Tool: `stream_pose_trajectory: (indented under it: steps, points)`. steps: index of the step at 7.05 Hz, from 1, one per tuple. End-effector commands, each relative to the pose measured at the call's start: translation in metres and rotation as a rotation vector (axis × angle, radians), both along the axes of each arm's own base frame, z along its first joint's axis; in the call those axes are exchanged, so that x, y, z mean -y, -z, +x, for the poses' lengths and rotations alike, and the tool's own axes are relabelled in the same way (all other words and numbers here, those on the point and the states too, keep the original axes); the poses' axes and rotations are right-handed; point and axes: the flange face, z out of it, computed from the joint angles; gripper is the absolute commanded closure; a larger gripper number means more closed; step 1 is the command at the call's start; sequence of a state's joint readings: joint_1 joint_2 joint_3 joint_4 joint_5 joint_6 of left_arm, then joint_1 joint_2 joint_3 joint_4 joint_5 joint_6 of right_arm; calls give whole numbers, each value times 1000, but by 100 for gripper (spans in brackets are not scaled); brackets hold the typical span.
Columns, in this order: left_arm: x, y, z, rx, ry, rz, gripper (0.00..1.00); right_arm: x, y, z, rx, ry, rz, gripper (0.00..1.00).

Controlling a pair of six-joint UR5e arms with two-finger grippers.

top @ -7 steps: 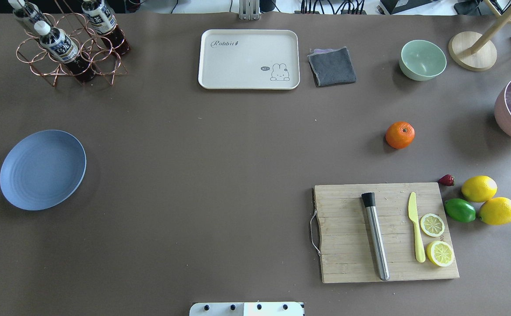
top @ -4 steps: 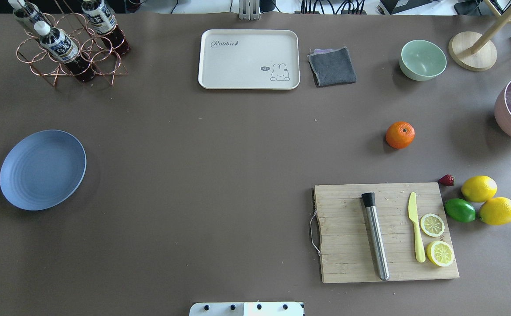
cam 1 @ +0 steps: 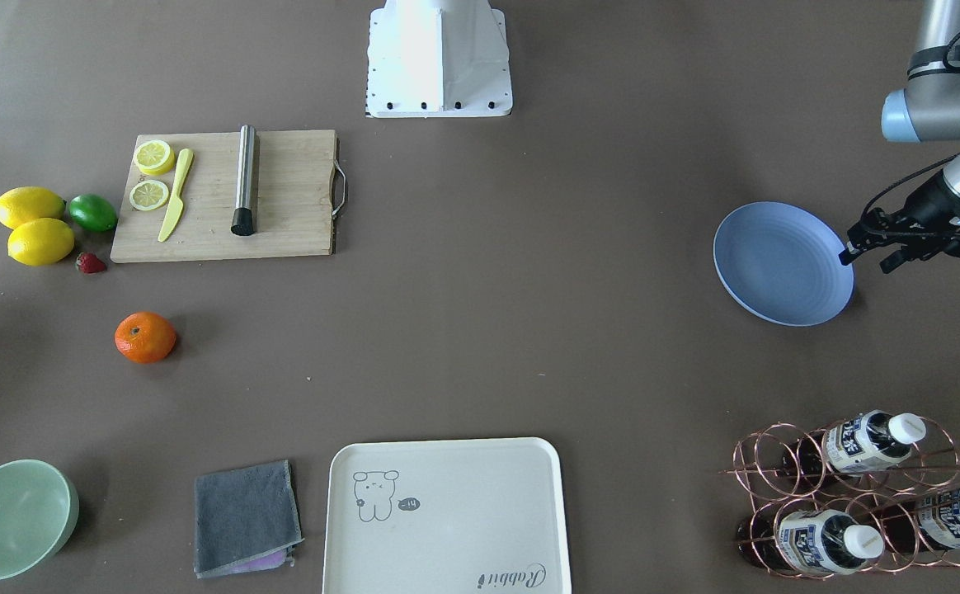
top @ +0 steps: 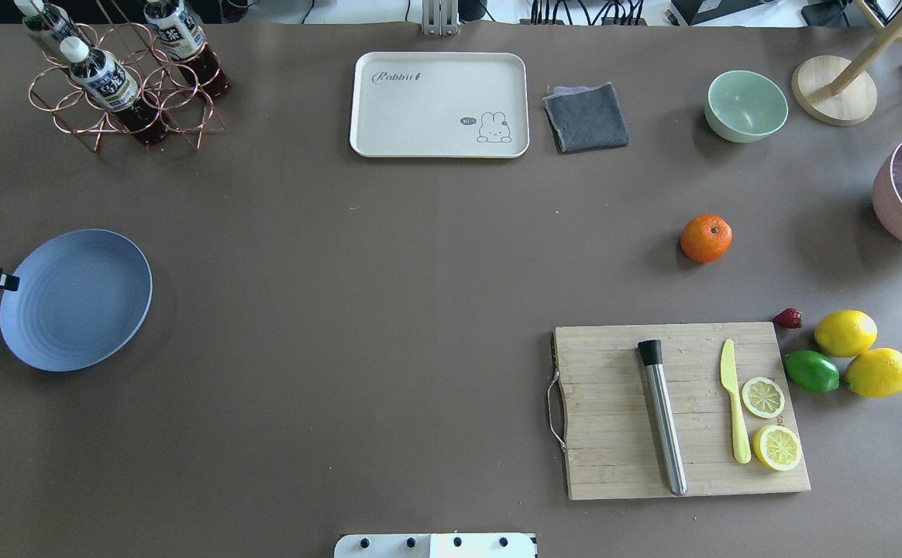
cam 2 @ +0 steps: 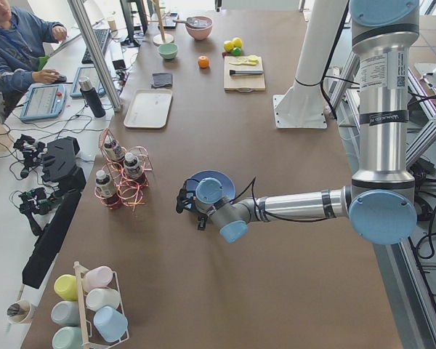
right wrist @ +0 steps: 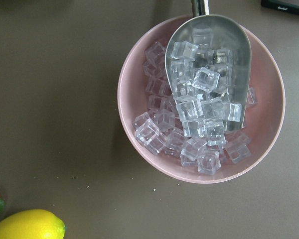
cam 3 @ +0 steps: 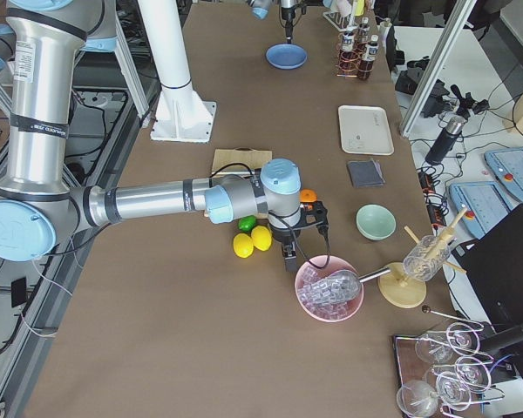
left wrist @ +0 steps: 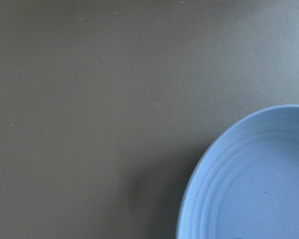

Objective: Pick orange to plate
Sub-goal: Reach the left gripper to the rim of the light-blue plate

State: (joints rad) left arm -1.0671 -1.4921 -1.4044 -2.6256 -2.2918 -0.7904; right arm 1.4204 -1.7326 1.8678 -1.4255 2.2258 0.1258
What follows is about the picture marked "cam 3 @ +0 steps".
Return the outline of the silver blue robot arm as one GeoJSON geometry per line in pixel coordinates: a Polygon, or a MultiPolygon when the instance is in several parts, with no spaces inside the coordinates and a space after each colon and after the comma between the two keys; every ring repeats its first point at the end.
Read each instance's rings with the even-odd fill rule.
{"type": "Polygon", "coordinates": [[[293,43],[293,32],[296,25],[296,11],[303,16],[306,14],[307,4],[301,0],[248,0],[246,4],[251,8],[252,14],[258,19],[264,19],[272,5],[279,6],[279,22],[285,31],[287,44],[293,43]]]}
{"type": "Polygon", "coordinates": [[[288,270],[302,229],[326,234],[320,201],[301,200],[296,164],[275,158],[247,177],[158,185],[69,187],[63,180],[75,58],[116,44],[112,1],[10,1],[17,41],[6,173],[0,178],[0,258],[29,261],[93,227],[127,219],[203,211],[215,224],[253,215],[269,223],[288,270]]]}

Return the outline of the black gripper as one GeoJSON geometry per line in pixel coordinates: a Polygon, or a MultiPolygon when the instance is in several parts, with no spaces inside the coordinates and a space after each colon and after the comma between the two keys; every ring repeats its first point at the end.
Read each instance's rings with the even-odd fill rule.
{"type": "Polygon", "coordinates": [[[300,231],[315,227],[325,241],[329,242],[327,213],[326,207],[320,200],[301,202],[296,212],[288,217],[275,212],[269,213],[270,229],[273,238],[282,244],[282,257],[287,272],[297,271],[294,242],[299,237],[300,231]]]}
{"type": "MultiPolygon", "coordinates": [[[[281,17],[296,17],[296,11],[299,10],[300,15],[305,14],[305,2],[303,0],[281,0],[280,12],[281,17]]],[[[286,43],[291,44],[293,41],[294,22],[292,19],[285,21],[285,38],[286,43]]]]}

